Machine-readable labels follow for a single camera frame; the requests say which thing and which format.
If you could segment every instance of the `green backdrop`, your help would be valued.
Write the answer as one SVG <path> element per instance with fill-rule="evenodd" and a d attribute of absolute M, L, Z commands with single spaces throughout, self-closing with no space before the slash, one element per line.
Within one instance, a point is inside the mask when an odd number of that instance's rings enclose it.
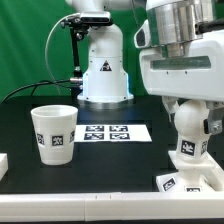
<path fill-rule="evenodd" d="M 0 99 L 12 90 L 51 80 L 45 66 L 45 44 L 54 24 L 73 13 L 64 0 L 0 0 Z M 224 5 L 217 6 L 218 17 L 224 17 Z M 143 9 L 137 10 L 141 24 L 146 18 Z M 130 91 L 134 95 L 146 94 L 142 85 L 138 63 L 139 50 L 133 36 L 138 29 L 132 11 L 113 12 L 115 24 L 124 34 L 124 69 L 129 73 Z M 81 66 L 87 69 L 88 42 L 79 44 Z M 57 28 L 49 45 L 49 64 L 55 79 L 72 76 L 73 63 L 70 35 L 67 29 Z M 29 95 L 26 90 L 17 95 Z M 61 89 L 61 93 L 70 94 Z M 53 86 L 39 87 L 35 95 L 57 95 Z"/>

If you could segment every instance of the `white paper sheet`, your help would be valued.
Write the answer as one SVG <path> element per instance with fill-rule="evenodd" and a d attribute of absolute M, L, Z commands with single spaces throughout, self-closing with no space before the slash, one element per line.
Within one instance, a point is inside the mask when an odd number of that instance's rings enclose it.
<path fill-rule="evenodd" d="M 77 125 L 75 142 L 151 142 L 146 125 Z"/>

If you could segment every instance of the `table surface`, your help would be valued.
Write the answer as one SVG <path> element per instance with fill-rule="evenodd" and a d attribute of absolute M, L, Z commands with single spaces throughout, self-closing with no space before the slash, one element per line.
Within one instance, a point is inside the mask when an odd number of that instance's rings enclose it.
<path fill-rule="evenodd" d="M 50 104 L 72 105 L 72 101 L 70 97 L 16 97 L 1 105 L 0 153 L 8 154 L 9 170 L 0 181 L 0 194 L 156 192 L 156 176 L 176 171 L 168 150 L 175 150 L 177 132 L 161 97 L 136 97 L 129 107 L 106 111 L 75 105 L 78 124 L 145 124 L 152 142 L 75 143 L 72 161 L 62 166 L 41 163 L 30 115 L 33 108 Z M 222 167 L 223 142 L 223 134 L 212 136 L 208 148 Z"/>

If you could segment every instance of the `warning label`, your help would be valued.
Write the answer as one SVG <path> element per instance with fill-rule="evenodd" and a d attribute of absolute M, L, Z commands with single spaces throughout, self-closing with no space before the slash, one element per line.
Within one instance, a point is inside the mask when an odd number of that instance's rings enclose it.
<path fill-rule="evenodd" d="M 102 68 L 100 69 L 101 72 L 111 72 L 112 69 L 108 63 L 108 61 L 105 61 Z"/>

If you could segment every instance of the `cup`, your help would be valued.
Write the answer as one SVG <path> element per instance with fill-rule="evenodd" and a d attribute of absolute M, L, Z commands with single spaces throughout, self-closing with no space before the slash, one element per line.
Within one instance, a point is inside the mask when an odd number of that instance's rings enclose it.
<path fill-rule="evenodd" d="M 78 109 L 66 105 L 50 105 L 31 110 L 41 161 L 62 165 L 73 156 Z"/>

